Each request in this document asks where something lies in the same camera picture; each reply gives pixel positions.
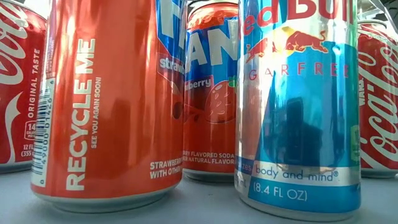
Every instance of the red bull can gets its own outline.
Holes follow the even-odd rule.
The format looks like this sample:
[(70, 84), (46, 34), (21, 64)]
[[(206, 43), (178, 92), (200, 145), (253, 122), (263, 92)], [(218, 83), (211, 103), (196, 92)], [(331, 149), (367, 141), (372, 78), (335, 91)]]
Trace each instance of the red bull can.
[(233, 182), (238, 1), (200, 5), (187, 30), (184, 172), (196, 180)]
[(240, 1), (234, 178), (248, 205), (315, 222), (359, 208), (356, 8)]

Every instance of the red coca-cola can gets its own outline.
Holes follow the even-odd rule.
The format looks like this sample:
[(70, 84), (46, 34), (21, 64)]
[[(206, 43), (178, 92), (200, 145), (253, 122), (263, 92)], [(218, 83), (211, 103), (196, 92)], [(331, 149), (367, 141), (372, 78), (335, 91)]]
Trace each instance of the red coca-cola can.
[(186, 0), (53, 0), (32, 190), (71, 212), (152, 203), (182, 178)]
[(45, 23), (22, 4), (0, 0), (0, 173), (31, 166)]
[(363, 177), (398, 173), (398, 42), (382, 21), (358, 23)]

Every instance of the white table surface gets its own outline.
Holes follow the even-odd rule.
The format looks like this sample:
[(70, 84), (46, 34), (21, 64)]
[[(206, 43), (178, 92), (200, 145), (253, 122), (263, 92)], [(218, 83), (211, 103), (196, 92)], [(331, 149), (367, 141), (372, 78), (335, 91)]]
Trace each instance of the white table surface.
[[(167, 197), (116, 213), (75, 214), (57, 210), (30, 191), (30, 172), (0, 175), (0, 224), (182, 223), (182, 224), (296, 224), (244, 204), (231, 184), (207, 184), (187, 177)], [(363, 179), (361, 209), (340, 223), (398, 224), (398, 178)]]

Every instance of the coca-cola logo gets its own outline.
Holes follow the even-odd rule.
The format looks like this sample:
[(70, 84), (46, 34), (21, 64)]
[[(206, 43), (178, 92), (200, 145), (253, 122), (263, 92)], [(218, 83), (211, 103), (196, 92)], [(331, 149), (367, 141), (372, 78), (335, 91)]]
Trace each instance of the coca-cola logo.
[[(398, 162), (398, 108), (396, 97), (398, 96), (398, 47), (396, 41), (391, 41), (385, 33), (367, 26), (359, 30), (360, 35), (368, 35), (380, 41), (377, 52), (371, 55), (370, 52), (359, 43), (359, 102), (366, 106), (367, 123), (362, 118), (362, 126), (369, 126), (373, 130), (362, 129), (361, 144), (362, 150), (365, 145), (391, 161)], [(362, 151), (362, 159), (373, 168), (388, 168), (387, 164), (380, 164)]]
[[(24, 79), (24, 73), (16, 60), (26, 57), (25, 50), (18, 43), (18, 39), (27, 38), (25, 28), (29, 24), (26, 19), (27, 15), (20, 7), (8, 2), (0, 3), (0, 84), (17, 85)], [(20, 114), (17, 102), (21, 94), (22, 92), (16, 94), (8, 102), (5, 112), (6, 132), (10, 145), (8, 163), (15, 162), (16, 157), (11, 128), (13, 121)]]
[(23, 59), (26, 54), (15, 38), (26, 39), (25, 28), (29, 24), (26, 21), (27, 15), (20, 7), (8, 2), (2, 2), (0, 6), (2, 6), (0, 14), (6, 17), (5, 20), (0, 20), (0, 58), (6, 59), (6, 61), (0, 61), (0, 83), (16, 85), (23, 81), (24, 74), (15, 59)]

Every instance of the can label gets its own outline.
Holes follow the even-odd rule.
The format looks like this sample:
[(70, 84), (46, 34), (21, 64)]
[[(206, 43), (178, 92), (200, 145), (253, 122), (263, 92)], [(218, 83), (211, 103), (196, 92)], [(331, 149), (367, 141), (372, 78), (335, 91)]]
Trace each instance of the can label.
[[(53, 1), (34, 192), (116, 198), (180, 181), (186, 2), (145, 2), (133, 15), (128, 10), (135, 4), (121, 1), (112, 8), (106, 1)], [(80, 16), (86, 11), (97, 18)], [(60, 17), (78, 19), (66, 23)], [(113, 21), (137, 27), (125, 30)], [(71, 22), (75, 33), (67, 32)]]
[(44, 38), (43, 18), (0, 1), (0, 166), (32, 159)]
[(235, 187), (257, 202), (359, 208), (356, 4), (332, 2), (239, 5)]
[(204, 15), (198, 9), (188, 23), (183, 144), (186, 169), (234, 172), (238, 6), (228, 7), (235, 10), (203, 10), (207, 12)]
[(358, 28), (361, 165), (398, 173), (398, 42), (381, 24)]

